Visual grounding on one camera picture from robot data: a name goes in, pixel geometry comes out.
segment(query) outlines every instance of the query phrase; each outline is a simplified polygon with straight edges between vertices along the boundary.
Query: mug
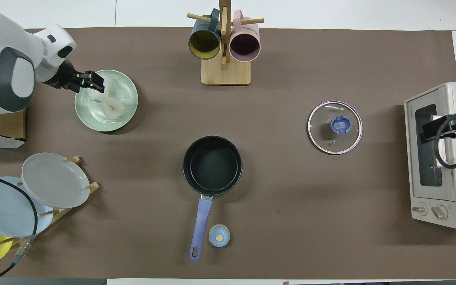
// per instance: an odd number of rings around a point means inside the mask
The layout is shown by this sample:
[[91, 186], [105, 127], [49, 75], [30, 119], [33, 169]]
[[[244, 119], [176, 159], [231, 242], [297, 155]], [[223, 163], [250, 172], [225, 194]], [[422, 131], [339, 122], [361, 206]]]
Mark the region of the mug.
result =
[[221, 27], [219, 10], [214, 8], [212, 13], [204, 15], [210, 18], [210, 23], [197, 20], [191, 32], [189, 47], [191, 53], [199, 59], [211, 59], [219, 53], [221, 44]]
[[230, 54], [235, 60], [247, 63], [258, 57], [260, 52], [260, 37], [258, 24], [241, 25], [244, 20], [242, 11], [235, 11], [232, 34], [230, 36]]

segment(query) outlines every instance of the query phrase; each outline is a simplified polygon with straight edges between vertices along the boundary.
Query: handle hole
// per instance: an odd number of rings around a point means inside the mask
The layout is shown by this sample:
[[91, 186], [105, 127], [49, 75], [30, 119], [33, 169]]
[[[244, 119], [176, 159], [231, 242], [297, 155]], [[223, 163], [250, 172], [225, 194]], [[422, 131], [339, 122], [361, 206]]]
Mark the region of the handle hole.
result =
[[192, 253], [194, 258], [198, 257], [198, 247], [193, 247], [193, 253]]

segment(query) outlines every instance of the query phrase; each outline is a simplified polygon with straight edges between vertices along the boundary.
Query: brown tablecloth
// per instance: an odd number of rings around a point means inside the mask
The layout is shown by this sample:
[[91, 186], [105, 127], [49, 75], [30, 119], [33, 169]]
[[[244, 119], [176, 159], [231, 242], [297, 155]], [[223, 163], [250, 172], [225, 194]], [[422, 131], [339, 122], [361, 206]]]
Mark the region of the brown tablecloth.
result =
[[[261, 29], [246, 87], [204, 86], [188, 28], [69, 29], [77, 70], [134, 81], [123, 128], [84, 126], [74, 94], [40, 84], [27, 143], [0, 149], [0, 176], [38, 152], [79, 155], [101, 188], [40, 235], [8, 276], [169, 278], [452, 278], [456, 230], [410, 214], [403, 101], [456, 81], [449, 31]], [[329, 156], [306, 133], [313, 108], [339, 100], [362, 117], [351, 152]], [[207, 230], [228, 226], [188, 259], [199, 194], [185, 150], [220, 135], [243, 159], [239, 184], [214, 197]], [[0, 261], [0, 271], [11, 256]]]

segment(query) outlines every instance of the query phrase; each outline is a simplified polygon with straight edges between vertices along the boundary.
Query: green plate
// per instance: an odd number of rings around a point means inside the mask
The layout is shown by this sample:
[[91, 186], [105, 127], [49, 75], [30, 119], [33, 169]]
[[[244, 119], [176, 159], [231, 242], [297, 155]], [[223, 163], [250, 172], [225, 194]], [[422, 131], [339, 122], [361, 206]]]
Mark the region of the green plate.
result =
[[85, 88], [75, 95], [76, 114], [82, 123], [93, 130], [100, 132], [117, 130], [127, 124], [136, 112], [138, 105], [136, 87], [128, 76], [116, 70], [100, 70], [96, 73], [100, 76], [110, 76], [113, 79], [113, 96], [124, 104], [123, 115], [116, 121], [109, 120], [103, 115], [101, 103], [89, 99]]

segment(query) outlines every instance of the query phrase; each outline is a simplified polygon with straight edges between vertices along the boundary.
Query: pan handle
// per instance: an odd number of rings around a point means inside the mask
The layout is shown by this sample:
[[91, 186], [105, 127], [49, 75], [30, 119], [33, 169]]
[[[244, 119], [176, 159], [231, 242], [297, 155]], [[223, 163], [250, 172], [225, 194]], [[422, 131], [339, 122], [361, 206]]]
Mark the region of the pan handle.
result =
[[200, 199], [198, 201], [197, 220], [195, 222], [195, 231], [193, 232], [193, 240], [191, 242], [190, 260], [199, 261], [201, 254], [201, 246], [207, 227], [207, 219], [209, 217], [212, 200]]

